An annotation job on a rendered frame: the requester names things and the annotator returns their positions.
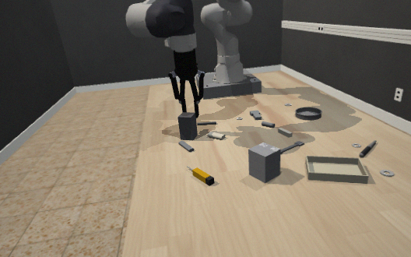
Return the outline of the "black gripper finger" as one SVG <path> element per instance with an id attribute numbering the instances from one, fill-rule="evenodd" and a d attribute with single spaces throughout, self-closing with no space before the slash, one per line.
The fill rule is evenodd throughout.
<path id="1" fill-rule="evenodd" d="M 185 96 L 184 96 L 184 91 L 185 91 L 184 73 L 180 72 L 180 94 L 179 94 L 179 90 L 178 90 L 178 86 L 177 86 L 176 73 L 174 71 L 170 72 L 168 74 L 168 76 L 169 76 L 169 78 L 171 80 L 171 83 L 172 83 L 175 99 L 179 100 L 179 104 L 181 104 L 181 106 L 182 106 L 182 112 L 187 112 L 186 103 L 185 103 Z"/>
<path id="2" fill-rule="evenodd" d="M 203 98 L 203 86 L 204 86 L 204 76 L 205 76 L 205 72 L 203 71 L 199 71 L 198 70 L 198 77 L 199 77 L 199 81 L 198 81 L 198 91 L 195 85 L 195 78 L 192 79 L 191 77 L 191 72 L 187 72 L 188 75 L 188 80 L 189 83 L 191 85 L 191 91 L 194 97 L 194 105 L 195 105 L 195 117 L 197 118 L 199 116 L 199 112 L 198 112 L 198 104 L 200 103 L 200 100 Z"/>

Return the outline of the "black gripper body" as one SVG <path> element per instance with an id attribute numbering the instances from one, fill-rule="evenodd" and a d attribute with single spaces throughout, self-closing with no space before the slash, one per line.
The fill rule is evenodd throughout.
<path id="1" fill-rule="evenodd" d="M 198 68 L 196 65 L 195 49 L 193 49 L 192 51 L 187 51 L 187 52 L 174 51 L 174 64 L 176 65 L 174 72 L 177 74 L 179 78 L 180 78 L 180 72 L 183 72 L 184 81 L 185 80 L 189 81 L 187 72 L 191 72 L 191 77 L 192 79 L 194 79 L 195 75 L 198 72 Z"/>

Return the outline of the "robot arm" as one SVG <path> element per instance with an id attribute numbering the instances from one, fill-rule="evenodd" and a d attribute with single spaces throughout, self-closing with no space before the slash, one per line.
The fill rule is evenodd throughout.
<path id="1" fill-rule="evenodd" d="M 125 17 L 127 27 L 136 37 L 167 38 L 165 46 L 176 52 L 192 51 L 197 47 L 192 2 L 197 1 L 201 0 L 146 0 L 132 4 Z M 248 23 L 252 7 L 245 0 L 216 1 L 201 11 L 201 21 L 213 32 L 218 47 L 213 83 L 238 83 L 247 77 L 240 62 L 237 36 L 226 31 L 226 26 Z"/>

